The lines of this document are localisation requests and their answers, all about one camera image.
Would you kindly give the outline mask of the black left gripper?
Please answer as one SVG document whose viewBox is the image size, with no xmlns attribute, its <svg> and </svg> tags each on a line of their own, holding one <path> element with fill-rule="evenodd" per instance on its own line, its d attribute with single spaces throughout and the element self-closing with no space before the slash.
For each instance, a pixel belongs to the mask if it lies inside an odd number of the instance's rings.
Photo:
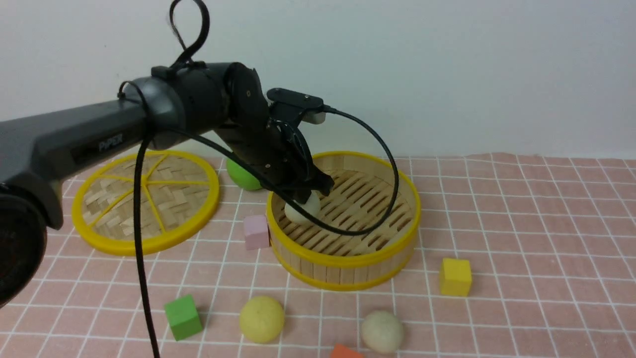
<svg viewBox="0 0 636 358">
<path fill-rule="evenodd" d="M 328 195 L 334 179 L 314 164 L 309 146 L 299 125 L 316 112 L 275 112 L 273 119 L 250 129 L 228 116 L 214 113 L 214 132 L 227 144 L 234 156 L 251 167 L 264 188 L 284 193 L 305 203 L 312 191 Z"/>
</svg>

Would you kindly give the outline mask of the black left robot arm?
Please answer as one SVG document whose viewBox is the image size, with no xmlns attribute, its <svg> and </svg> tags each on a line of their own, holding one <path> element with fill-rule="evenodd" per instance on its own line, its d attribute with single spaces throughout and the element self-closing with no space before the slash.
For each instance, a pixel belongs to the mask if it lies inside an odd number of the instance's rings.
<svg viewBox="0 0 636 358">
<path fill-rule="evenodd" d="M 116 100 L 1 123 L 1 222 L 61 228 L 61 183 L 138 145 L 166 150 L 191 135 L 215 132 L 229 158 L 269 190 L 299 202 L 334 182 L 312 161 L 291 127 L 276 123 L 256 70 L 241 63 L 154 67 Z"/>
</svg>

